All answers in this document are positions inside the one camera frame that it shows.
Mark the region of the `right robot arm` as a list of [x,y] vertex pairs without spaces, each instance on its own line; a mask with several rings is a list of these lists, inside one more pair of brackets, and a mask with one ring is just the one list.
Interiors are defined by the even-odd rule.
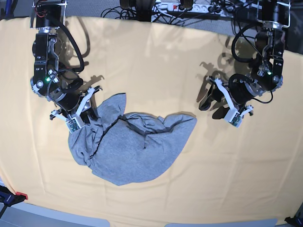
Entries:
[[[38,32],[32,46],[35,62],[30,85],[36,95],[59,107],[51,112],[50,120],[60,118],[71,131],[76,131],[97,120],[97,111],[91,98],[101,88],[97,86],[80,90],[84,81],[79,73],[85,65],[80,49],[65,25],[67,4],[66,0],[33,2],[30,26]],[[69,68],[60,61],[63,46],[58,30],[63,31],[73,46],[80,63],[78,67]]]

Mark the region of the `black robot base post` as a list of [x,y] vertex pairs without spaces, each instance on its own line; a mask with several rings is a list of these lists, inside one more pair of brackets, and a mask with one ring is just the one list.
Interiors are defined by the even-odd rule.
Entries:
[[152,8],[155,5],[155,0],[136,0],[136,20],[142,22],[151,22]]

